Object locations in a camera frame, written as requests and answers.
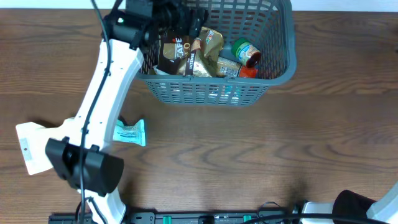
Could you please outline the gold brown coffee bag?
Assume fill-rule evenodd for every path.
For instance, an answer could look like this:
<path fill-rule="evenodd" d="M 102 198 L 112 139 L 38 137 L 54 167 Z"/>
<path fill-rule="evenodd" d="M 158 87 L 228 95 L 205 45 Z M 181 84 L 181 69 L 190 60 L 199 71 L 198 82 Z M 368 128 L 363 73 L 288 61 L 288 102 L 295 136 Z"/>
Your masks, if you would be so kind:
<path fill-rule="evenodd" d="M 194 39 L 168 31 L 160 39 L 155 74 L 217 77 L 217 60 L 223 44 L 223 35 L 208 27 L 202 27 Z"/>

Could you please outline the orange pasta packet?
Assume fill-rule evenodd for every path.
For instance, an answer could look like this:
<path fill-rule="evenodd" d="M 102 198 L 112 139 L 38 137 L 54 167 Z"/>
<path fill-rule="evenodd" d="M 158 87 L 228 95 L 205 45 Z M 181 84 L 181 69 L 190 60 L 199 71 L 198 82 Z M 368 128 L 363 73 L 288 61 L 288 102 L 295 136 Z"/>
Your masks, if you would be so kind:
<path fill-rule="evenodd" d="M 258 69 L 247 68 L 233 60 L 218 57 L 216 73 L 218 77 L 255 78 L 258 73 Z"/>

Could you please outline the green lid jar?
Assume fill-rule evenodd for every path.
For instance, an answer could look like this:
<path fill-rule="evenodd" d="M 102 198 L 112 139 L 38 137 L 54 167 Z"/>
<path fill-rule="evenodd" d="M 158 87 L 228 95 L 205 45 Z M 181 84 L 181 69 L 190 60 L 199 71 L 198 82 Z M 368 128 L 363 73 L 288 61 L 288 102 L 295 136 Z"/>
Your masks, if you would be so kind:
<path fill-rule="evenodd" d="M 247 68 L 254 68 L 262 56 L 261 52 L 245 38 L 233 43 L 231 53 Z"/>

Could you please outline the teal tissue pack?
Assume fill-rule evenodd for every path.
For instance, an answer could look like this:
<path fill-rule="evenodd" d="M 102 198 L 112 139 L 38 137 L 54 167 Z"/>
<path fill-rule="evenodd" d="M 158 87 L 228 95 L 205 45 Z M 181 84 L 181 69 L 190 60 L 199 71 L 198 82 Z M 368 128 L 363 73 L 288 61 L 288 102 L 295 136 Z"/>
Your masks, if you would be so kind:
<path fill-rule="evenodd" d="M 145 123 L 140 119 L 134 126 L 126 126 L 121 120 L 116 121 L 113 133 L 113 141 L 134 143 L 146 146 Z"/>

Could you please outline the cream paper pouch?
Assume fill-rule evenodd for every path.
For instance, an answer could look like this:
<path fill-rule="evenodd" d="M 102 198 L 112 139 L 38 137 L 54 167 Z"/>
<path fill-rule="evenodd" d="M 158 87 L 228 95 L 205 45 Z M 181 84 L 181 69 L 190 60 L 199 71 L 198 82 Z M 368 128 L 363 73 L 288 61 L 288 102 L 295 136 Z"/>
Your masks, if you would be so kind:
<path fill-rule="evenodd" d="M 34 122 L 16 125 L 22 155 L 29 175 L 35 175 L 52 169 L 53 165 L 45 154 L 45 147 L 50 138 L 62 140 L 74 117 L 65 119 L 56 128 L 46 128 Z"/>

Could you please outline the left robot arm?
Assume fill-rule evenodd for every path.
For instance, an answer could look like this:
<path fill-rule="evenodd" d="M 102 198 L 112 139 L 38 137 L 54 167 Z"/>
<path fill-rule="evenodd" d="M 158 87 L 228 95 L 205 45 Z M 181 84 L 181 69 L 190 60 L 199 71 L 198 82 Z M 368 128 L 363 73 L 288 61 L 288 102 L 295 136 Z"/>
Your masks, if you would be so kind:
<path fill-rule="evenodd" d="M 206 9 L 181 1 L 131 1 L 124 11 L 119 6 L 116 1 L 108 15 L 99 16 L 98 63 L 77 115 L 60 139 L 52 137 L 45 146 L 57 175 L 80 192 L 77 223 L 85 221 L 87 208 L 96 223 L 124 220 L 126 205 L 118 191 L 124 162 L 108 149 L 129 87 L 163 31 L 197 37 L 208 18 Z"/>

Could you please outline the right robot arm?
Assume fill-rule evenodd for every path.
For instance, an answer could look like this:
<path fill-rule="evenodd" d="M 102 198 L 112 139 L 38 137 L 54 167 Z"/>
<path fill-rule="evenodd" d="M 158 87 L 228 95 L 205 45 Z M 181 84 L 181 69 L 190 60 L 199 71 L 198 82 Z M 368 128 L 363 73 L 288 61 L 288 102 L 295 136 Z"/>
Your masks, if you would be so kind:
<path fill-rule="evenodd" d="M 332 202 L 305 202 L 299 214 L 311 213 L 397 223 L 397 185 L 378 201 L 344 190 Z"/>

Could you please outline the grey plastic basket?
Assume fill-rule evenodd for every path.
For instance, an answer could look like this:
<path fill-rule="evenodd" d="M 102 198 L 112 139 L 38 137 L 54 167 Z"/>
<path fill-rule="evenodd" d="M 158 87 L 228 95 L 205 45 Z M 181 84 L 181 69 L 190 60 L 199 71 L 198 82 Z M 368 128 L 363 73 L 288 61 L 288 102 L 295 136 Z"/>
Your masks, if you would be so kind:
<path fill-rule="evenodd" d="M 145 81 L 154 96 L 164 103 L 248 106 L 271 86 L 289 81 L 297 68 L 292 5 L 289 0 L 183 0 L 192 9 L 208 11 L 206 27 L 224 37 L 221 57 L 234 60 L 231 48 L 245 38 L 262 54 L 255 78 L 202 78 L 156 75 L 160 46 L 156 43 L 144 56 L 137 78 Z"/>

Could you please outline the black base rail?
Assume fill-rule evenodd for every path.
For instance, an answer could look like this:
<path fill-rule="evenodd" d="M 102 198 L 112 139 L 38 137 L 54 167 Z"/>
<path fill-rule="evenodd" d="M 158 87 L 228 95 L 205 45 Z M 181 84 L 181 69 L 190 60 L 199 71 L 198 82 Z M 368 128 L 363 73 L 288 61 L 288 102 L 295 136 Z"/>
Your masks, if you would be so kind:
<path fill-rule="evenodd" d="M 264 210 L 256 212 L 235 212 L 235 213 L 153 213 L 141 212 L 133 213 L 125 218 L 125 224 L 224 224 L 224 223 L 243 223 L 251 219 L 265 217 L 268 215 L 285 215 L 282 210 Z M 57 213 L 49 216 L 49 224 L 74 224 L 74 215 Z M 257 223 L 299 223 L 299 221 L 288 221 L 286 219 L 270 220 Z"/>

